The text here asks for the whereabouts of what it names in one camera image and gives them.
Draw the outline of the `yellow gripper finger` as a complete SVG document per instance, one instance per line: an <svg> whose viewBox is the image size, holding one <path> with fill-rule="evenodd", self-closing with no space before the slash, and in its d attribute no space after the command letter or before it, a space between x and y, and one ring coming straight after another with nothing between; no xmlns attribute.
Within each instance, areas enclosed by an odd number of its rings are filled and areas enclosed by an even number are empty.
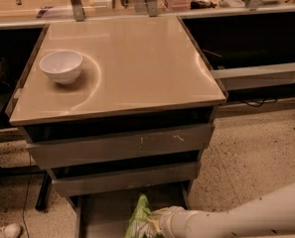
<svg viewBox="0 0 295 238"><path fill-rule="evenodd" d="M161 228L160 228L160 224L159 224L159 218L156 216L148 216L147 217L147 222L149 224L149 226L157 233L157 234L161 234Z"/></svg>
<svg viewBox="0 0 295 238"><path fill-rule="evenodd" d="M153 215L167 214L167 213L170 213L171 212L172 208L173 208L172 206L171 207L160 208L160 209L157 209L157 210L152 211L152 214Z"/></svg>

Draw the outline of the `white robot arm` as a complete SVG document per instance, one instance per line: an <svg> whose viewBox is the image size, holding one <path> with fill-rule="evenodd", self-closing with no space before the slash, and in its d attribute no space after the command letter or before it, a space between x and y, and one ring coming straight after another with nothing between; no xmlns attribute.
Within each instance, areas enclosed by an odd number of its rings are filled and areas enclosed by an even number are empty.
<svg viewBox="0 0 295 238"><path fill-rule="evenodd" d="M295 182L225 212L163 208L148 223L164 238L295 235Z"/></svg>

